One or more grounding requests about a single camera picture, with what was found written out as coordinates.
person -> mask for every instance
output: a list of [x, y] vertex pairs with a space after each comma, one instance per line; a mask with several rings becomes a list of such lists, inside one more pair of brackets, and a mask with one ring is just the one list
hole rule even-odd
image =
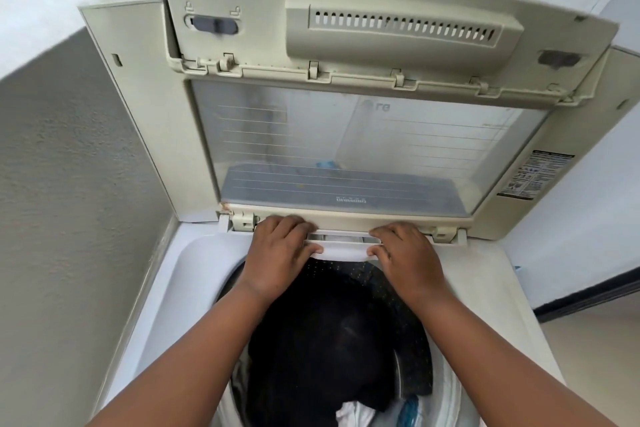
[[[256, 226], [233, 289], [96, 415], [88, 427], [205, 427], [234, 365], [269, 305], [320, 245], [316, 227], [296, 216]], [[408, 223], [371, 230], [389, 282], [420, 319], [488, 427], [611, 427], [456, 299], [433, 246]]]

air vent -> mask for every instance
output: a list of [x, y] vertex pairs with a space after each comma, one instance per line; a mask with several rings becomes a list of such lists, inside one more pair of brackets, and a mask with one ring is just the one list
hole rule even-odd
[[487, 24], [320, 9], [310, 10], [309, 28], [411, 35], [484, 46], [494, 46], [500, 36], [500, 26]]

person's right arm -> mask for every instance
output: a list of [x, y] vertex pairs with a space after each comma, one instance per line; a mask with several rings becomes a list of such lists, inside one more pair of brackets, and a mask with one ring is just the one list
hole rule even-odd
[[383, 244], [371, 246], [369, 255], [378, 257], [488, 427], [614, 427], [454, 296], [438, 255], [416, 227], [392, 223], [371, 235]]

warning label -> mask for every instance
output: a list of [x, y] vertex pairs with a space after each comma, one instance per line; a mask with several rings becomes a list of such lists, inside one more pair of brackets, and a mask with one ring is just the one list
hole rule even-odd
[[498, 196], [532, 201], [545, 185], [556, 178], [574, 155], [534, 150]]

floor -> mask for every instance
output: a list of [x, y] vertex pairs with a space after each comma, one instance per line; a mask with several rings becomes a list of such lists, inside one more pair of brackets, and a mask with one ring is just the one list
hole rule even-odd
[[542, 325], [569, 387], [619, 427], [640, 418], [640, 293]]

